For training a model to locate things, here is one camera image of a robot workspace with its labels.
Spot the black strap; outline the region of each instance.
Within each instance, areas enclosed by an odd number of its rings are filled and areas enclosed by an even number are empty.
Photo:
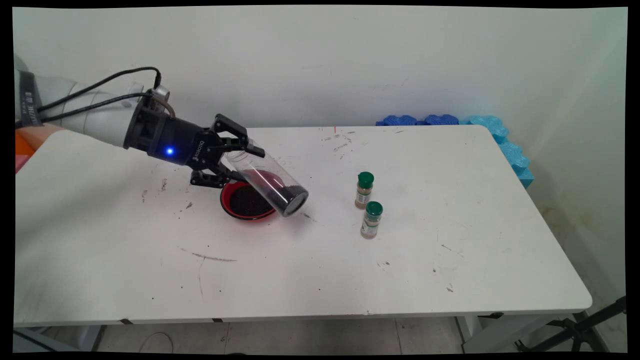
[[[43,126],[38,116],[41,105],[35,75],[20,70],[20,121],[23,127]]]

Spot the green cap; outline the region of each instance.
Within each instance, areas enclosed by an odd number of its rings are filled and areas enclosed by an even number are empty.
[[[359,173],[358,185],[363,189],[371,189],[373,186],[373,174],[366,171]]]
[[[377,201],[369,201],[367,203],[367,213],[372,217],[379,217],[382,215],[382,204]]]

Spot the foam block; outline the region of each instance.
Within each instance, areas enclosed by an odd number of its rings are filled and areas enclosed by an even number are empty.
[[[417,120],[415,117],[411,117],[409,115],[402,115],[401,117],[389,115],[382,121],[376,121],[376,126],[405,126],[416,125],[416,123]]]
[[[449,114],[442,116],[432,114],[424,118],[423,125],[458,125],[458,118]]]
[[[504,154],[504,157],[507,158],[511,168],[516,172],[517,175],[520,175],[527,170],[529,166],[529,158],[522,155],[522,148],[517,146],[516,144],[507,140],[506,142],[499,144],[500,150]]]
[[[489,129],[489,132],[495,139],[495,142],[498,144],[504,143],[507,141],[507,135],[509,134],[509,130],[506,127],[502,126],[502,120],[498,119],[495,116],[471,116],[464,120],[464,125],[474,124],[474,125],[482,125]]]
[[[522,174],[518,175],[518,179],[520,179],[520,182],[522,183],[522,186],[524,186],[524,188],[528,188],[529,185],[531,185],[531,183],[533,182],[533,174],[531,173],[531,171],[529,171],[529,168],[524,169],[524,171],[522,172]]]

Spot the spice jar label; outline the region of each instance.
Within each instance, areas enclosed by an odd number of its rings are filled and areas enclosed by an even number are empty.
[[[368,225],[366,221],[364,220],[362,221],[362,234],[372,236],[377,233],[378,233],[377,225],[371,226],[371,225]]]
[[[361,193],[357,193],[356,195],[356,201],[361,203],[361,204],[366,204],[369,202],[369,198],[371,197],[371,194],[368,193],[367,195],[363,195]]]

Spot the black cable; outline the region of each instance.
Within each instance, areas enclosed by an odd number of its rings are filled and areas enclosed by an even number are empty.
[[[141,97],[141,96],[145,96],[145,97],[153,97],[153,94],[150,93],[146,93],[146,92],[136,92],[134,94],[129,94],[129,95],[122,95],[122,96],[118,96],[118,97],[114,97],[112,99],[109,100],[105,100],[102,102],[98,102],[97,104],[93,104],[93,105],[89,105],[89,106],[85,106],[84,108],[79,108],[73,111],[69,111],[67,113],[62,113],[60,115],[56,115],[56,116],[52,116],[52,117],[46,117],[44,119],[40,119],[40,121],[44,124],[45,122],[50,122],[50,121],[54,121],[54,120],[59,120],[71,115],[75,115],[77,113],[81,113],[83,111],[89,111],[95,108],[99,108],[101,106],[105,106],[105,105],[109,105],[112,104],[114,102],[118,102],[124,99],[130,99],[132,97]]]
[[[69,100],[77,97],[78,95],[82,95],[87,91],[93,90],[93,89],[97,88],[98,86],[101,86],[102,84],[107,83],[108,81],[111,81],[111,80],[117,78],[118,76],[123,76],[123,75],[126,75],[126,74],[132,74],[134,72],[139,72],[139,71],[144,71],[144,70],[153,70],[153,71],[156,72],[156,80],[154,82],[154,88],[157,88],[158,85],[160,85],[160,80],[162,80],[162,76],[160,75],[160,70],[158,70],[157,68],[152,67],[152,66],[138,67],[137,69],[131,69],[131,70],[125,70],[125,71],[117,72],[117,73],[111,75],[110,77],[108,77],[108,78],[106,78],[104,80],[98,81],[97,83],[95,83],[95,84],[93,84],[91,86],[87,86],[86,88],[84,88],[82,90],[78,90],[78,91],[74,92],[73,94],[70,94],[68,96],[63,97],[62,99],[58,99],[58,100],[56,100],[56,101],[54,101],[54,102],[52,102],[52,103],[50,103],[48,105],[41,106],[41,107],[38,108],[38,112],[40,113],[42,111],[45,111],[45,110],[51,109],[51,108],[53,108],[53,107],[55,107],[57,105],[60,105],[65,101],[69,101]]]
[[[149,340],[153,335],[156,335],[156,334],[162,334],[162,335],[166,336],[166,338],[167,338],[167,339],[169,339],[169,344],[171,345],[171,352],[170,352],[169,354],[173,354],[173,340],[171,340],[171,336],[169,336],[166,332],[161,332],[161,331],[159,331],[159,332],[154,332],[153,334],[149,335],[149,336],[145,339],[145,341],[142,341],[142,345],[140,345],[140,348],[138,349],[138,352],[141,352],[141,351],[142,351],[142,348],[145,346],[145,344],[147,343],[147,341],[148,341],[148,340]]]

